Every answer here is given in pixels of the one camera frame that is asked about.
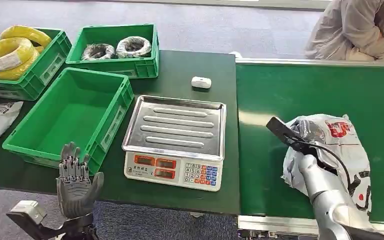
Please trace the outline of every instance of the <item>green table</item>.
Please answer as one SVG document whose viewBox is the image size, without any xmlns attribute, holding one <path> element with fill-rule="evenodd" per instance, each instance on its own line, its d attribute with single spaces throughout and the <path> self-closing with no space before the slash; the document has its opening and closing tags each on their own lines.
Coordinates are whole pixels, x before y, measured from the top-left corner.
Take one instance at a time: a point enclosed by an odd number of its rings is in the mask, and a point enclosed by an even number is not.
<svg viewBox="0 0 384 240">
<path fill-rule="evenodd" d="M 235 57 L 231 54 L 182 51 L 161 51 L 160 54 L 158 78 L 131 81 L 135 96 L 153 95 L 222 102 L 227 105 L 221 189 L 210 192 L 127 179 L 123 173 L 125 152 L 122 150 L 122 141 L 132 115 L 133 103 L 101 166 L 100 171 L 105 174 L 101 199 L 116 203 L 238 215 L 240 194 Z M 211 89 L 193 90 L 191 79 L 195 76 L 212 79 Z M 23 162 L 17 155 L 2 149 L 2 142 L 34 104 L 25 102 L 17 120 L 0 138 L 0 189 L 55 194 L 57 169 Z"/>
<path fill-rule="evenodd" d="M 384 223 L 384 64 L 237 60 L 241 215 L 314 218 L 280 178 L 287 147 L 266 127 L 302 115 L 348 114 L 371 167 L 370 220 Z"/>
</svg>

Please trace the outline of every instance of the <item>black cable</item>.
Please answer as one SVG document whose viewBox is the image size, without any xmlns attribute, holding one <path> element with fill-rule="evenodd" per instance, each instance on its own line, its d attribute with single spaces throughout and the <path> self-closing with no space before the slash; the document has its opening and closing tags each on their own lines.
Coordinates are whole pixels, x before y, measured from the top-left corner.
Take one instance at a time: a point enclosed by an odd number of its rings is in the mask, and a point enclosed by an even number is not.
<svg viewBox="0 0 384 240">
<path fill-rule="evenodd" d="M 319 146 L 319 145 L 316 145 L 316 144 L 312 144 L 312 143 L 309 143 L 309 142 L 305 142 L 305 141 L 300 141 L 298 139 L 295 139 L 293 137 L 290 137 L 290 136 L 287 136 L 287 135 L 284 135 L 285 137 L 287 137 L 288 139 L 291 139 L 292 141 L 294 141 L 295 143 L 300 143 L 300 144 L 305 144 L 307 146 L 312 146 L 314 148 L 319 148 L 319 149 L 322 149 L 322 150 L 325 150 L 326 152 L 330 153 L 332 156 L 334 156 L 338 162 L 342 165 L 342 168 L 343 170 L 345 171 L 345 175 L 346 175 L 346 182 L 348 183 L 348 186 L 347 186 L 347 189 L 350 188 L 350 185 L 351 185 L 351 180 L 350 180 L 350 173 L 348 172 L 348 169 L 347 167 L 345 166 L 344 162 L 339 158 L 338 155 L 336 155 L 333 151 L 331 151 L 330 149 L 324 147 L 324 146 Z"/>
</svg>

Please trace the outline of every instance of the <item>digital weighing scale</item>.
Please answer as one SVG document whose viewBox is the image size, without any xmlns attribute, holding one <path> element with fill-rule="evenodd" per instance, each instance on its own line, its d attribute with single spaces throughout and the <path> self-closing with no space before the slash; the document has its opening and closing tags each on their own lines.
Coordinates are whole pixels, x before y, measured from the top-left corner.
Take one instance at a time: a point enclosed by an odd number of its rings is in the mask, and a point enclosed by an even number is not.
<svg viewBox="0 0 384 240">
<path fill-rule="evenodd" d="M 226 105 L 142 95 L 123 141 L 129 179 L 218 191 L 225 158 Z"/>
</svg>

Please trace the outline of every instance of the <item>scale keypad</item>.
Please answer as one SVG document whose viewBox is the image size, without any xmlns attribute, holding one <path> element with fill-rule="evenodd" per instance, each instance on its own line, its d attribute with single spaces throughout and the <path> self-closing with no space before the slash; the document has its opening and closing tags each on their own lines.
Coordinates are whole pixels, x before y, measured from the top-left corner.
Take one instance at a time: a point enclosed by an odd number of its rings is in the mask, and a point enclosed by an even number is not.
<svg viewBox="0 0 384 240">
<path fill-rule="evenodd" d="M 216 166 L 187 162 L 184 169 L 184 182 L 215 186 L 219 169 Z"/>
</svg>

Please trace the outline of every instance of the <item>scale display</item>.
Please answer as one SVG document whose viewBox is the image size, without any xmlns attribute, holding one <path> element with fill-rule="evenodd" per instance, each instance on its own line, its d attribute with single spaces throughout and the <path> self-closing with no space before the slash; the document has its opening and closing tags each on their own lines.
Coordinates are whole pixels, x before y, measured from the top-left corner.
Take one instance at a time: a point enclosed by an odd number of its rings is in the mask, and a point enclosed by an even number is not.
<svg viewBox="0 0 384 240">
<path fill-rule="evenodd" d="M 176 168 L 176 161 L 158 158 L 156 160 L 155 166 L 161 167 L 161 168 L 167 168 L 167 169 L 175 169 Z"/>
<path fill-rule="evenodd" d="M 155 170 L 155 177 L 161 177 L 161 178 L 165 178 L 165 179 L 174 179 L 175 178 L 175 171 L 157 168 Z"/>
<path fill-rule="evenodd" d="M 134 156 L 134 162 L 137 164 L 154 166 L 155 158 L 149 156 L 136 155 Z"/>
</svg>

